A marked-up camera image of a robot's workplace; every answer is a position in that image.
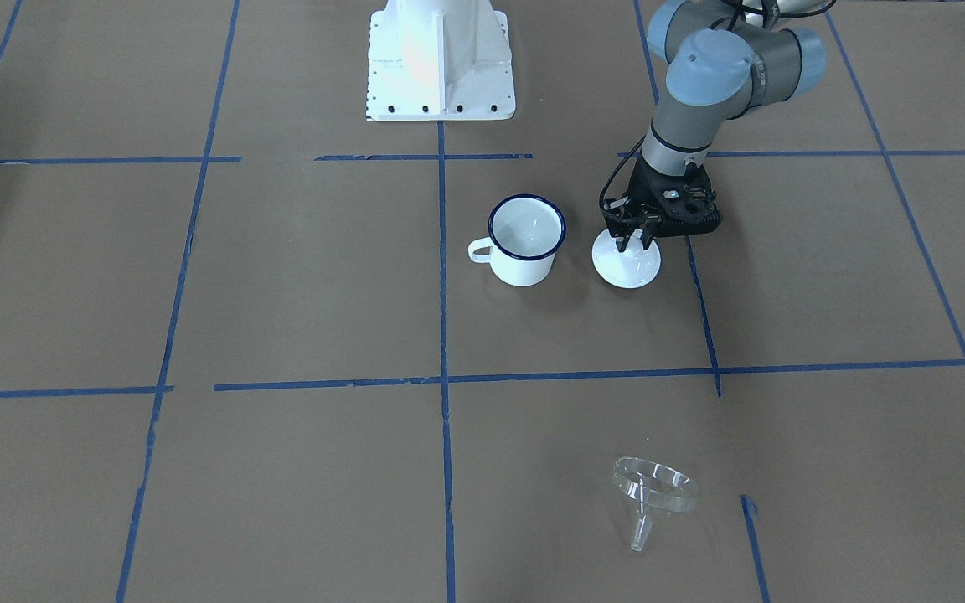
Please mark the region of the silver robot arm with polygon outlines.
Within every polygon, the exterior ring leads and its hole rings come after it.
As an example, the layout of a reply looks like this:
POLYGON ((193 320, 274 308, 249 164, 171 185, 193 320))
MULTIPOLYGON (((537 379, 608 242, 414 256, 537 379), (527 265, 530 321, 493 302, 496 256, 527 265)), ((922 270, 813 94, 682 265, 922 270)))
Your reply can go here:
POLYGON ((777 29, 780 4, 761 5, 760 23, 740 1, 667 1, 646 31, 667 65, 658 103, 620 198, 600 198, 617 252, 658 238, 711 233, 723 216, 705 161, 720 127, 789 101, 823 78, 827 50, 809 29, 777 29))

